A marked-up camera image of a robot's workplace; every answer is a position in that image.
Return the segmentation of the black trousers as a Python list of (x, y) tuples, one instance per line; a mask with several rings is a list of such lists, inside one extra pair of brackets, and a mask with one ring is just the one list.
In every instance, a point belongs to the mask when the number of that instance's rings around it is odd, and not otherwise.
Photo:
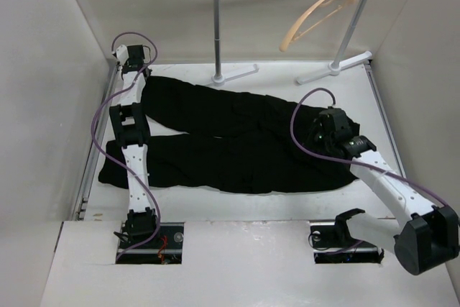
[(332, 191), (354, 181), (342, 164), (314, 158), (307, 136), (320, 109), (152, 76), (142, 91), (150, 119), (173, 130), (148, 142), (149, 185), (227, 193)]

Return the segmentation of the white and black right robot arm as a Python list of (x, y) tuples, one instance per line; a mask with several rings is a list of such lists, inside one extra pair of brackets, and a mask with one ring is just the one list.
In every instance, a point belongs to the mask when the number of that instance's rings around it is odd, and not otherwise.
[(459, 256), (459, 217), (445, 203), (435, 205), (420, 188), (390, 169), (377, 147), (353, 132), (346, 113), (329, 107), (313, 123), (313, 141), (324, 159), (342, 163), (365, 183), (394, 216), (384, 221), (362, 209), (339, 214), (333, 237), (340, 252), (363, 242), (393, 253), (402, 267), (419, 275)]

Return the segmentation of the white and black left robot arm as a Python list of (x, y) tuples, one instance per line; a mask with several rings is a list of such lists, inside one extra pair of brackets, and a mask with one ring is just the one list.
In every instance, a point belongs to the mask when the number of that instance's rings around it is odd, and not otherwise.
[(115, 142), (128, 167), (129, 210), (121, 231), (116, 234), (122, 249), (142, 244), (151, 249), (161, 240), (155, 204), (148, 196), (147, 150), (150, 128), (142, 105), (142, 91), (150, 75), (144, 65), (142, 45), (120, 45), (114, 51), (123, 81), (117, 103), (109, 108)]

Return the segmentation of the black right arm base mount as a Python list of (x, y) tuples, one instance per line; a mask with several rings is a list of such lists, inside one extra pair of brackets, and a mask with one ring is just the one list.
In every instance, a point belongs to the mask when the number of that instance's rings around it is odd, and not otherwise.
[(308, 243), (319, 265), (381, 264), (385, 251), (355, 239), (341, 239), (333, 221), (310, 223)]

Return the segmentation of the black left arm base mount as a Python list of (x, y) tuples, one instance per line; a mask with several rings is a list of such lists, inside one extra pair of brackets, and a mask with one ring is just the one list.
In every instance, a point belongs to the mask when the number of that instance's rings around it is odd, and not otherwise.
[(134, 242), (127, 233), (115, 232), (119, 238), (115, 263), (120, 265), (180, 265), (183, 258), (184, 223), (161, 223), (150, 242), (126, 251)]

